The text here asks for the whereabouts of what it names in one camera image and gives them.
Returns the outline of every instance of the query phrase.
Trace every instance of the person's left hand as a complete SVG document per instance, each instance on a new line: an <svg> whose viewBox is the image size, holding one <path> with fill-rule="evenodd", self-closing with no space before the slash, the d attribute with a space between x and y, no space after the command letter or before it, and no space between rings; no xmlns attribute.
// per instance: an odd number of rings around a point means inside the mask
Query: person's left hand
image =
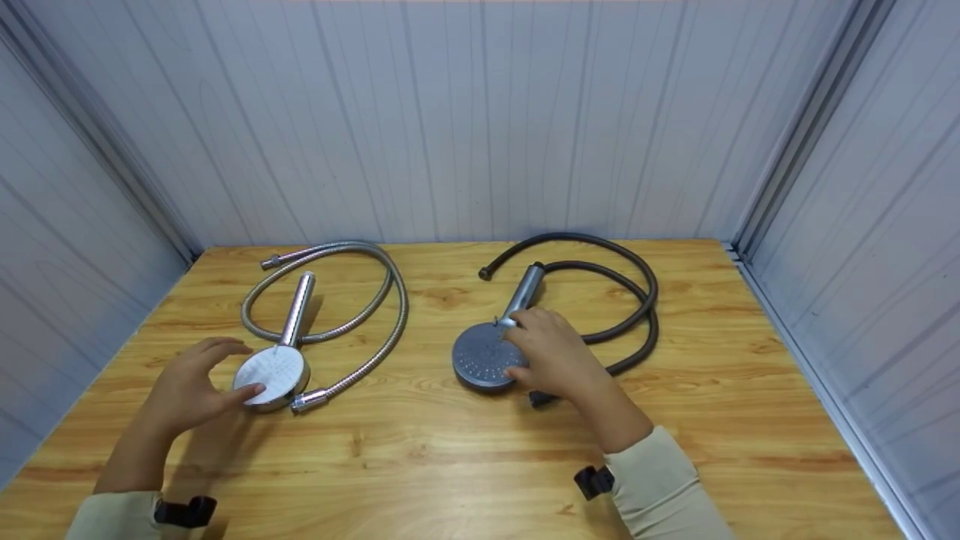
<svg viewBox="0 0 960 540"><path fill-rule="evenodd" d="M172 439L242 406L265 386L249 384L230 392L220 392L210 382L209 373L227 356L252 352L242 340L234 337L208 337L193 345L170 360L156 378L136 420L144 428Z"/></svg>

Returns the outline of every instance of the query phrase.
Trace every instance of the gray shower head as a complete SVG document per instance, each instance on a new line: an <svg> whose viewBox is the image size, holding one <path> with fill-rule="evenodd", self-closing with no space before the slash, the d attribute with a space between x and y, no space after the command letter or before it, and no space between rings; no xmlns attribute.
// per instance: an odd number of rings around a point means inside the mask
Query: gray shower head
<svg viewBox="0 0 960 540"><path fill-rule="evenodd" d="M526 365L526 360L516 345L503 339L508 328L482 323L460 334L453 344L453 371L460 382L481 392L496 392L513 384L504 370Z"/></svg>

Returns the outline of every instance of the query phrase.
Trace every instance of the sleeve cuff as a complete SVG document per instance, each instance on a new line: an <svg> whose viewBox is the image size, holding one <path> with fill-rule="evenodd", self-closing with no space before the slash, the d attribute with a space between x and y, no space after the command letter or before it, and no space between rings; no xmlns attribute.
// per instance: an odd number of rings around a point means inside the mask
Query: sleeve cuff
<svg viewBox="0 0 960 540"><path fill-rule="evenodd" d="M77 510L66 540L159 538L154 512L160 496L159 491L91 495Z"/></svg>
<svg viewBox="0 0 960 540"><path fill-rule="evenodd" d="M661 426L627 450L604 458L613 473L613 501L619 508L643 511L698 481L693 463Z"/></svg>

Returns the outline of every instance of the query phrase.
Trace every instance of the beige sleeve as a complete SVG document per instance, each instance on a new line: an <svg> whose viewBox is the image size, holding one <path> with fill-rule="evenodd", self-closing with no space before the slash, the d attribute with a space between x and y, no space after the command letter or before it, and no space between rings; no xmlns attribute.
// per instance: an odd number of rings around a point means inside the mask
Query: beige sleeve
<svg viewBox="0 0 960 540"><path fill-rule="evenodd" d="M159 491L100 493L87 497L66 540L159 540L154 521Z"/></svg>
<svg viewBox="0 0 960 540"><path fill-rule="evenodd" d="M613 503L635 540L733 540L693 463L664 428L606 460Z"/></svg>

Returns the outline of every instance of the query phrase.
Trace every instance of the wooden table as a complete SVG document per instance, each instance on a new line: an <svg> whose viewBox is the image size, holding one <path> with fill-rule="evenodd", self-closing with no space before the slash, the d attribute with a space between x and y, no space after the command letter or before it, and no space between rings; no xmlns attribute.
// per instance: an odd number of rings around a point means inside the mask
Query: wooden table
<svg viewBox="0 0 960 540"><path fill-rule="evenodd" d="M753 295L711 240L625 241L660 280L660 343L621 377L697 465L741 539L900 538L784 350ZM454 378L450 347L505 306L526 265L593 260L638 282L635 268L596 247L553 243L511 260L492 282L476 271L505 243L390 245L410 292L406 333L371 375L323 408L234 415L178 441L167 497L210 494L219 506L203 538L623 538L609 497L587 503L572 475L601 462L569 404L532 410L525 394L474 394ZM209 335L268 345L240 324L240 302L263 278L257 263L285 248L214 248L183 277L0 497L0 537L61 538L113 442L165 361ZM359 255L308 264L322 307L313 329L344 322L380 285ZM299 272L263 294L253 316L279 329ZM583 332L626 317L636 301L602 277L558 272L540 304ZM367 359L396 320L396 294L346 336L310 345L310 387ZM643 328L595 347L633 351ZM212 373L228 387L243 360Z"/></svg>

